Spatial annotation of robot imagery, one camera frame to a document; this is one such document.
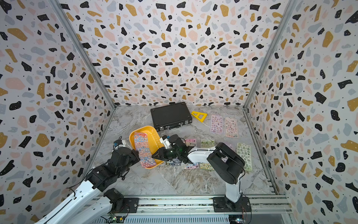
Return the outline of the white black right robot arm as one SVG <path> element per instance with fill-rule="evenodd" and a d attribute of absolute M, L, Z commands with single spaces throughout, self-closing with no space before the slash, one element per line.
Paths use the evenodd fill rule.
<path fill-rule="evenodd" d="M 241 179 L 245 176 L 245 161 L 225 143 L 214 147 L 198 148 L 187 146 L 178 135 L 164 136 L 160 139 L 164 145 L 152 158 L 160 161 L 177 159 L 185 164 L 208 163 L 226 183 L 226 200 L 237 203 L 242 196 Z"/>

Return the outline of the holographic sticker sheet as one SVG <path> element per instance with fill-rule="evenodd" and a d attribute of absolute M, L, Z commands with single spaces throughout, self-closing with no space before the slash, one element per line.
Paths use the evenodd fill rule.
<path fill-rule="evenodd" d="M 166 165 L 167 165 L 167 166 L 173 166 L 173 167 L 175 167 L 175 166 L 180 166 L 180 165 L 181 165 L 181 161 L 180 161 L 179 159 L 173 159 L 173 160 L 171 160 L 171 161 L 167 161 L 167 162 L 166 162 Z"/>

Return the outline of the purple pink sticker sheet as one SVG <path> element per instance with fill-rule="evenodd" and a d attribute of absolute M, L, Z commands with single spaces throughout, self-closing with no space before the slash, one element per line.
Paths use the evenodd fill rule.
<path fill-rule="evenodd" d="M 232 151 L 235 152 L 235 147 L 231 143 L 225 143 Z"/>

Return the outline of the yellow storage tray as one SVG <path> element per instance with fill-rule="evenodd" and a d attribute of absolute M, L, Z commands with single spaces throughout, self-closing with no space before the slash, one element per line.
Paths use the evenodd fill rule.
<path fill-rule="evenodd" d="M 157 133 L 157 131 L 155 130 L 154 127 L 151 127 L 151 126 L 145 126 L 145 127 L 142 127 L 142 128 L 139 128 L 135 131 L 133 131 L 131 134 L 130 134 L 130 137 L 129 137 L 129 140 L 130 140 L 130 143 L 132 145 L 132 147 L 136 150 L 135 148 L 135 143 L 134 143 L 134 134 L 135 133 L 146 133 L 147 134 L 147 137 L 148 137 L 148 142 L 149 142 L 149 148 L 150 148 L 150 151 L 152 153 L 152 155 L 159 149 L 159 148 L 162 148 L 164 147 L 164 145 L 159 141 L 160 137 Z M 164 161 L 160 161 L 160 160 L 156 160 L 156 163 L 157 165 L 152 167 L 152 168 L 145 168 L 145 169 L 153 169 L 161 164 L 164 163 Z"/>

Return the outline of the pale green sticker sheet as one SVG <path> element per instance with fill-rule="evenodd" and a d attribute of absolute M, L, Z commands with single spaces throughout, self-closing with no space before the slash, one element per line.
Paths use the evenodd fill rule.
<path fill-rule="evenodd" d="M 236 153 L 245 161 L 245 171 L 252 171 L 251 146 L 243 143 L 237 143 Z"/>

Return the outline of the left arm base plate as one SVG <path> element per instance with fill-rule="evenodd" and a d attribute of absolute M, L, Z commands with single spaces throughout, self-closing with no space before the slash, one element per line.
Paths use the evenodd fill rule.
<path fill-rule="evenodd" d="M 136 213 L 139 206 L 139 198 L 125 197 L 112 205 L 111 213 Z"/>

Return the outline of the blue pink sticker sheet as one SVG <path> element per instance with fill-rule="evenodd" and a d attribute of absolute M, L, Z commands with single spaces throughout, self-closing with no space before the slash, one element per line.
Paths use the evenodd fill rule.
<path fill-rule="evenodd" d="M 148 137 L 146 133 L 134 134 L 135 148 L 139 152 L 140 164 L 143 168 L 152 168 L 157 165 L 152 158 L 152 153 L 149 148 Z"/>

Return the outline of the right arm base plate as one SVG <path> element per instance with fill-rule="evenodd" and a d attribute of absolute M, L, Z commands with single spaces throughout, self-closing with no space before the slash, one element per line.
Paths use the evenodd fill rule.
<path fill-rule="evenodd" d="M 241 196 L 235 203 L 226 197 L 214 197 L 213 208 L 215 212 L 251 212 L 251 204 L 248 197 Z"/>

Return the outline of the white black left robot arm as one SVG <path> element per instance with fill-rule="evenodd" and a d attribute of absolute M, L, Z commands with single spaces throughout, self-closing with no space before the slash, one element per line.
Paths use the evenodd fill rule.
<path fill-rule="evenodd" d="M 130 167 L 138 162 L 138 151 L 123 145 L 115 148 L 106 163 L 92 169 L 70 196 L 37 223 L 88 224 L 111 212 L 129 213 L 123 194 L 108 187 L 118 178 L 124 180 Z"/>

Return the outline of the green animal sticker sheet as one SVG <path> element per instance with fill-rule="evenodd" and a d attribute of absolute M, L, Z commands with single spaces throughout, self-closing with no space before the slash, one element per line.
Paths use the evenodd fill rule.
<path fill-rule="evenodd" d="M 211 147 L 215 147 L 215 141 L 214 140 L 201 140 L 200 143 L 201 148 L 211 148 Z M 214 170 L 214 168 L 208 163 L 200 163 L 200 169 L 204 169 L 204 170 Z"/>

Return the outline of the pink cat sticker sheet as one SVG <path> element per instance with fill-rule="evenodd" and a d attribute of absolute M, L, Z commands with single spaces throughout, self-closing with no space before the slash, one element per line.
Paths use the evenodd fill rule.
<path fill-rule="evenodd" d="M 196 146 L 196 139 L 185 139 L 186 145 L 187 146 L 191 146 L 194 147 Z M 184 169 L 199 169 L 200 168 L 200 164 L 199 163 L 186 163 L 184 165 Z"/>

